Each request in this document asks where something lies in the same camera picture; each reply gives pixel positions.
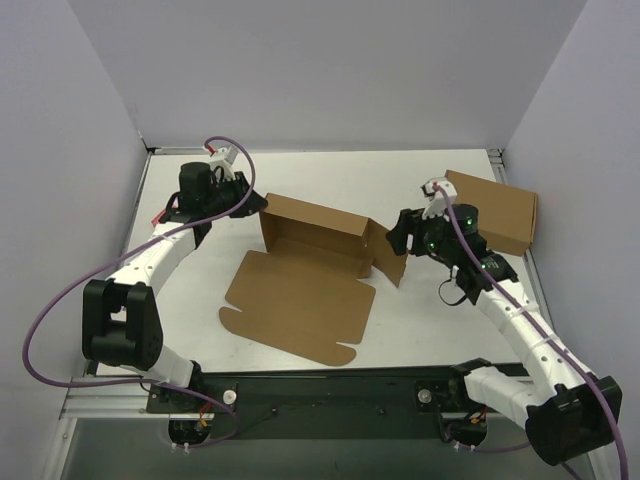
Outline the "brown cardboard box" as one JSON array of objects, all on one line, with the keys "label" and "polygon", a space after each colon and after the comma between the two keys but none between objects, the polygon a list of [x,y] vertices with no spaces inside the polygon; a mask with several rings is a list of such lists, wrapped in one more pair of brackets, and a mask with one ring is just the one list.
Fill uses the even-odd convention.
[{"label": "brown cardboard box", "polygon": [[371,218],[274,193],[259,214],[265,249],[248,251],[219,311],[240,337],[320,363],[356,357],[376,290],[372,270],[399,285],[405,255]]},{"label": "brown cardboard box", "polygon": [[524,256],[534,240],[537,194],[453,170],[445,176],[456,188],[456,203],[478,209],[479,232],[488,246],[501,253]]}]

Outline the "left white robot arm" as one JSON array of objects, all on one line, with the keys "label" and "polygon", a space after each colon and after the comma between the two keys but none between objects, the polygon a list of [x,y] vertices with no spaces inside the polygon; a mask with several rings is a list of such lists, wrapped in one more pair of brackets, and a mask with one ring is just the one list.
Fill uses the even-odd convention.
[{"label": "left white robot arm", "polygon": [[196,364],[164,344],[155,295],[179,264],[203,242],[214,217],[244,218],[263,211],[265,197],[251,189],[242,172],[222,161],[181,166],[179,189],[167,201],[150,239],[105,280],[83,291],[82,353],[88,360],[121,367],[165,384],[183,411],[204,402]]}]

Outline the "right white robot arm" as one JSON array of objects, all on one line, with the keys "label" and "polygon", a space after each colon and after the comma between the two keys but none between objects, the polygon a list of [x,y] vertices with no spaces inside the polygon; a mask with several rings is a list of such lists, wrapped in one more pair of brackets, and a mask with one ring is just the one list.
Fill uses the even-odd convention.
[{"label": "right white robot arm", "polygon": [[482,359],[461,364],[470,401],[522,428],[537,455],[552,466],[621,443],[621,388],[568,351],[515,270],[489,249],[475,207],[455,205],[439,215],[403,209],[386,237],[397,255],[427,256],[446,266],[464,299],[492,321],[530,377],[525,385]]}]

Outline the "small pink box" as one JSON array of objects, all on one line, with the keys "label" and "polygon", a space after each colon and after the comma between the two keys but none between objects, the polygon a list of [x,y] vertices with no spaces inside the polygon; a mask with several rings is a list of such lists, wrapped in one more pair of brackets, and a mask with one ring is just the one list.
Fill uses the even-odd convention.
[{"label": "small pink box", "polygon": [[160,223],[160,220],[163,218],[165,213],[166,213],[166,210],[162,210],[152,219],[151,223],[154,227]]}]

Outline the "folded brown cardboard box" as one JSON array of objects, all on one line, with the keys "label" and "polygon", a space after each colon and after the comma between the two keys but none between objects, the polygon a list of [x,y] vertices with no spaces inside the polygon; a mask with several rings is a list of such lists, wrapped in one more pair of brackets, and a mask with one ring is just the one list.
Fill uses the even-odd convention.
[{"label": "folded brown cardboard box", "polygon": [[456,203],[478,209],[479,232],[488,246],[501,253],[524,256],[534,240],[537,194],[453,170],[445,176],[456,188]]}]

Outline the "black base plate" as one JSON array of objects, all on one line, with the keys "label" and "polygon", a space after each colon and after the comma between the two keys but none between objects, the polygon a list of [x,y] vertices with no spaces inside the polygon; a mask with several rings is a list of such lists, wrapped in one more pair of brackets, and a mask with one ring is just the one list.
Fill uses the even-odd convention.
[{"label": "black base plate", "polygon": [[162,387],[151,414],[170,417],[175,442],[232,433],[241,440],[456,439],[479,444],[492,409],[463,391],[449,366],[204,373],[214,405]]}]

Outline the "aluminium frame rail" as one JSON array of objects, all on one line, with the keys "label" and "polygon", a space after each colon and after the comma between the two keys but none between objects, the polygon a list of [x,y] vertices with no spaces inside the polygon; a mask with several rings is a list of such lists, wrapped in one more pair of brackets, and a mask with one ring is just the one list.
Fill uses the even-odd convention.
[{"label": "aluminium frame rail", "polygon": [[61,419],[138,419],[148,416],[148,392],[137,382],[67,391]]}]

